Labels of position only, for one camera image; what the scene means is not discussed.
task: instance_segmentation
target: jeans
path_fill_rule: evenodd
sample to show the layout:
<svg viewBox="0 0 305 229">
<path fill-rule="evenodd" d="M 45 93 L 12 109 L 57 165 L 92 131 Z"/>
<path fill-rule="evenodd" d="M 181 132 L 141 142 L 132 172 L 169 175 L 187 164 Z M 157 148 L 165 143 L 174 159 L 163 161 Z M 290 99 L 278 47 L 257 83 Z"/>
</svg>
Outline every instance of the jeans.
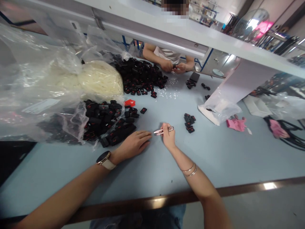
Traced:
<svg viewBox="0 0 305 229">
<path fill-rule="evenodd" d="M 186 205 L 92 220 L 90 229 L 182 229 Z"/>
</svg>

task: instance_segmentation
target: white shirt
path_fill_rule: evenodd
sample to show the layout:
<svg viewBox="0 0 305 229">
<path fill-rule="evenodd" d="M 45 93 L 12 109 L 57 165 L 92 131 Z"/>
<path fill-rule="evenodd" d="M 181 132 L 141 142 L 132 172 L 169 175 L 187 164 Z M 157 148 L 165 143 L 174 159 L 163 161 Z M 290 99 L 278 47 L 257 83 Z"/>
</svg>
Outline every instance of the white shirt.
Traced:
<svg viewBox="0 0 305 229">
<path fill-rule="evenodd" d="M 163 59 L 170 60 L 173 65 L 177 65 L 179 63 L 181 56 L 181 54 L 178 52 L 173 52 L 168 49 L 160 48 L 158 46 L 156 47 L 154 54 Z"/>
</svg>

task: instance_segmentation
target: smartwatch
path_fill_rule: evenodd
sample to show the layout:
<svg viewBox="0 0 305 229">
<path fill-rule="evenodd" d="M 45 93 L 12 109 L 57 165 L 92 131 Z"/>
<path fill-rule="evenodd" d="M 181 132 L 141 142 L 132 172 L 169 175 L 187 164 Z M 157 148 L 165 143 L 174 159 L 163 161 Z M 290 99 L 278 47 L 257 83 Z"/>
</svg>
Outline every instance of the smartwatch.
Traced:
<svg viewBox="0 0 305 229">
<path fill-rule="evenodd" d="M 114 165 L 111 161 L 109 161 L 109 157 L 111 155 L 110 151 L 104 152 L 101 156 L 96 160 L 96 164 L 104 166 L 108 170 L 113 170 L 116 165 Z"/>
</svg>

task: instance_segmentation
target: bracelet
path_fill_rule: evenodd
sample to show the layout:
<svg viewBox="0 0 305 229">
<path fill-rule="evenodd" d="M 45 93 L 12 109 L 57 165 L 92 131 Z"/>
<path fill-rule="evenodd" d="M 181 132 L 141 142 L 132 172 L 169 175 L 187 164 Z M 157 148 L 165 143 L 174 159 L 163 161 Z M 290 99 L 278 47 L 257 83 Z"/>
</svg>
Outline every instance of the bracelet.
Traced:
<svg viewBox="0 0 305 229">
<path fill-rule="evenodd" d="M 191 177 L 192 175 L 194 175 L 195 173 L 196 173 L 196 171 L 197 171 L 197 165 L 196 165 L 196 167 L 195 167 L 195 170 L 194 170 L 194 172 L 192 172 L 190 175 L 184 175 L 185 177 Z"/>
<path fill-rule="evenodd" d="M 181 171 L 182 172 L 189 172 L 189 171 L 191 171 L 194 168 L 194 166 L 195 166 L 195 162 L 193 162 L 193 166 L 189 170 L 185 170 L 185 171 L 181 170 Z"/>
</svg>

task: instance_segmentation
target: workbench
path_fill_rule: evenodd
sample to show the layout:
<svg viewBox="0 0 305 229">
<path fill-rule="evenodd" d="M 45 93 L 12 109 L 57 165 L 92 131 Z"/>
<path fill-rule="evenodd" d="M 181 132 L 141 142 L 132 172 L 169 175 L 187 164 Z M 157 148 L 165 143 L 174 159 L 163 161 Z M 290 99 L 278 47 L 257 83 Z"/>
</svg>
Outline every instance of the workbench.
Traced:
<svg viewBox="0 0 305 229">
<path fill-rule="evenodd" d="M 197 105 L 203 104 L 204 96 L 212 94 L 223 79 L 201 74 L 197 86 L 189 90 L 186 80 L 191 74 L 167 74 L 166 87 L 156 89 L 156 99 L 150 95 L 125 95 L 126 100 L 136 101 L 138 110 L 147 108 L 136 120 L 137 130 L 153 132 L 163 122 L 173 125 L 177 146 L 198 164 L 216 188 L 305 176 L 305 152 L 275 139 L 265 121 L 252 116 L 243 101 L 238 103 L 243 111 L 238 116 L 246 117 L 252 135 L 247 130 L 237 132 L 227 128 L 226 123 L 216 126 L 210 122 Z M 203 82 L 211 91 L 201 86 Z M 192 134 L 185 129 L 184 113 L 197 119 Z M 305 131 L 294 133 L 305 137 Z M 100 146 L 93 151 L 88 144 L 38 143 L 0 188 L 2 217 L 18 219 L 29 214 L 93 165 L 103 152 L 113 149 Z M 186 191 L 190 191 L 190 187 L 176 162 L 161 137 L 153 136 L 149 147 L 112 171 L 84 206 Z"/>
</svg>

